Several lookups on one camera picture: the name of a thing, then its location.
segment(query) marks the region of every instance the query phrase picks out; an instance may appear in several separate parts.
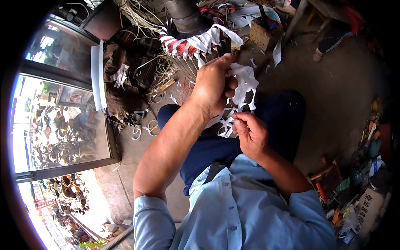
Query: forearm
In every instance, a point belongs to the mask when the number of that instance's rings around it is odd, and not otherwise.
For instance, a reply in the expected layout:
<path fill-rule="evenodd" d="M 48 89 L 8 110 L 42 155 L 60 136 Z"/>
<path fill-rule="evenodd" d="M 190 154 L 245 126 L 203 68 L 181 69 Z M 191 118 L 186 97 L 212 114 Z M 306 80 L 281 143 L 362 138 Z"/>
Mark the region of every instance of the forearm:
<path fill-rule="evenodd" d="M 279 191 L 287 201 L 292 193 L 301 193 L 313 189 L 293 164 L 271 148 L 267 148 L 266 152 L 256 162 L 272 176 Z"/>
<path fill-rule="evenodd" d="M 189 150 L 209 117 L 188 100 L 167 122 L 143 154 L 134 177 L 134 198 L 165 199 L 165 190 L 178 174 Z"/>

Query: window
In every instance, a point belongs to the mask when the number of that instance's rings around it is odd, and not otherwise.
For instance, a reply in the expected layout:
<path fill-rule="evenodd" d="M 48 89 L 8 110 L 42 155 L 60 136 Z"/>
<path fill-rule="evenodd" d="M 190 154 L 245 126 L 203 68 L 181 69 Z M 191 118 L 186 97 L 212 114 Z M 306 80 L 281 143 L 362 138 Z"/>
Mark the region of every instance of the window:
<path fill-rule="evenodd" d="M 90 40 L 54 23 L 52 15 L 36 33 L 25 59 L 55 66 L 90 78 Z"/>
<path fill-rule="evenodd" d="M 92 92 L 20 76 L 14 97 L 16 173 L 110 157 L 105 117 Z"/>

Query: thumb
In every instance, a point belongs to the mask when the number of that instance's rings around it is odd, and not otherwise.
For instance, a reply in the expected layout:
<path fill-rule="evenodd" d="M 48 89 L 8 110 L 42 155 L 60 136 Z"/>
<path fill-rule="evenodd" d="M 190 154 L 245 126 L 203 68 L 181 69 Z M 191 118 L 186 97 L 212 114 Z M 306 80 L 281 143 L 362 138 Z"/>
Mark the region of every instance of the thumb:
<path fill-rule="evenodd" d="M 241 119 L 235 119 L 235 121 L 233 123 L 234 123 L 236 131 L 239 135 L 239 139 L 248 140 L 250 138 L 250 135 L 249 135 L 249 129 L 248 129 L 246 123 L 244 123 Z"/>

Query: concrete floor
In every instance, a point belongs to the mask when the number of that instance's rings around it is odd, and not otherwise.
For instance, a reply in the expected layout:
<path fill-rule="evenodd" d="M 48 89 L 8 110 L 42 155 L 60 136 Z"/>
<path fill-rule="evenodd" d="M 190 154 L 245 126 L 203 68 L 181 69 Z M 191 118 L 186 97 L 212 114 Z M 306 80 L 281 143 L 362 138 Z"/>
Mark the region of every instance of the concrete floor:
<path fill-rule="evenodd" d="M 321 25 L 315 18 L 306 26 L 306 16 L 303 19 L 295 34 L 317 30 Z M 375 89 L 383 83 L 381 65 L 373 53 L 366 52 L 362 38 L 354 37 L 343 48 L 325 54 L 319 63 L 312 61 L 318 43 L 311 44 L 310 38 L 311 35 L 295 36 L 292 45 L 284 49 L 281 63 L 259 77 L 257 89 L 258 94 L 293 89 L 304 96 L 307 111 L 294 164 L 305 175 L 323 167 L 323 154 L 337 159 L 340 166 L 349 164 L 361 138 Z M 251 66 L 250 58 L 255 58 L 255 63 L 260 64 L 265 56 L 259 48 L 251 41 L 245 46 L 239 63 Z M 171 93 L 178 99 L 176 87 L 169 88 L 162 102 L 152 104 L 156 113 L 163 105 L 173 103 L 169 98 Z M 149 113 L 142 125 L 147 126 L 153 119 Z M 132 136 L 132 129 L 126 128 L 117 139 L 121 164 L 94 170 L 115 222 L 132 217 L 133 176 L 140 157 L 153 139 L 146 131 L 142 131 L 139 140 L 132 140 Z M 181 222 L 189 209 L 189 199 L 183 195 L 183 188 L 177 176 L 167 189 L 167 206 L 175 222 Z"/>

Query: left hand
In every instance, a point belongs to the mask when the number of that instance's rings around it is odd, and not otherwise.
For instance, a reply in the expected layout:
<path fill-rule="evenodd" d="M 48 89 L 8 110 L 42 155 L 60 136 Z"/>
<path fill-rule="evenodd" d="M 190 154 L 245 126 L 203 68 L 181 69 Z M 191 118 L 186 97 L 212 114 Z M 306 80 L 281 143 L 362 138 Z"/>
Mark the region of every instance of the left hand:
<path fill-rule="evenodd" d="M 211 119 L 219 115 L 226 106 L 226 99 L 235 95 L 238 81 L 228 76 L 235 56 L 230 53 L 209 61 L 197 72 L 196 85 L 189 100 L 197 103 L 204 115 Z"/>

